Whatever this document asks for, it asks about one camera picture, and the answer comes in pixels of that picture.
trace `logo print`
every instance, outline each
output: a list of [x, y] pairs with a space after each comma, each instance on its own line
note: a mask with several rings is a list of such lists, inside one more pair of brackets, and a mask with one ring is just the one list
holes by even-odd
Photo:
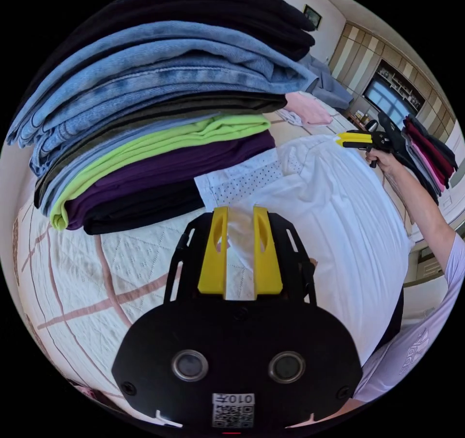
[[418, 359], [426, 352], [430, 339], [428, 337], [428, 329], [425, 328], [418, 336], [417, 340], [413, 343], [412, 347], [407, 352], [407, 359], [403, 363], [399, 375], [407, 372], [409, 367], [418, 361]]

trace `purple shirt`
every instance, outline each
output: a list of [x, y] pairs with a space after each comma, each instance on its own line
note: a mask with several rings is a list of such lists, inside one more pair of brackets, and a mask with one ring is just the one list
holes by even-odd
[[396, 386], [416, 365], [444, 326], [465, 278], [465, 242], [455, 236], [444, 274], [448, 290], [439, 307], [378, 349], [363, 366], [353, 398], [369, 402]]
[[80, 228], [88, 211], [101, 203], [228, 168], [273, 147], [273, 136], [266, 130], [237, 140], [183, 147], [126, 165], [66, 203], [68, 230]]

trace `bed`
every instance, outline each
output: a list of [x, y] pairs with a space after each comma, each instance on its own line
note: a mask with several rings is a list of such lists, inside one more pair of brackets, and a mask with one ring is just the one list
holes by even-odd
[[[276, 113], [267, 114], [277, 146], [304, 136], [353, 129], [342, 115], [324, 106], [333, 121], [309, 129], [291, 125]], [[402, 201], [381, 170], [375, 172], [409, 235], [411, 223]], [[130, 407], [115, 384], [111, 366], [131, 324], [162, 303], [174, 248], [185, 226], [204, 209], [124, 233], [56, 232], [34, 209], [34, 183], [28, 172], [19, 191], [9, 256], [13, 271], [8, 284], [13, 298], [19, 296], [28, 330], [64, 377], [101, 392], [133, 417], [162, 424]], [[232, 249], [227, 259], [227, 298], [251, 299], [252, 273]]]

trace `yellow bracket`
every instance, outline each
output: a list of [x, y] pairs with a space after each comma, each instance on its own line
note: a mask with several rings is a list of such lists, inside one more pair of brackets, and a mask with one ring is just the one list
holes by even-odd
[[258, 295], [278, 295], [282, 291], [281, 272], [265, 207], [256, 205], [253, 208], [253, 232], [254, 298]]
[[[226, 247], [228, 233], [228, 208], [213, 211], [198, 290], [202, 294], [222, 295], [226, 298]], [[220, 249], [217, 249], [221, 238]]]
[[339, 138], [336, 139], [336, 143], [339, 146], [342, 146], [344, 142], [365, 142], [367, 144], [372, 144], [372, 136], [371, 134], [365, 133], [340, 133], [338, 134]]

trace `framed picture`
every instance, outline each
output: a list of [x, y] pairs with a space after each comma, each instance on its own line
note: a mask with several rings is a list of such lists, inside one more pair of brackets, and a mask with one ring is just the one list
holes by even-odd
[[316, 13], [309, 5], [305, 6], [304, 15], [315, 25], [316, 30], [320, 27], [321, 15]]

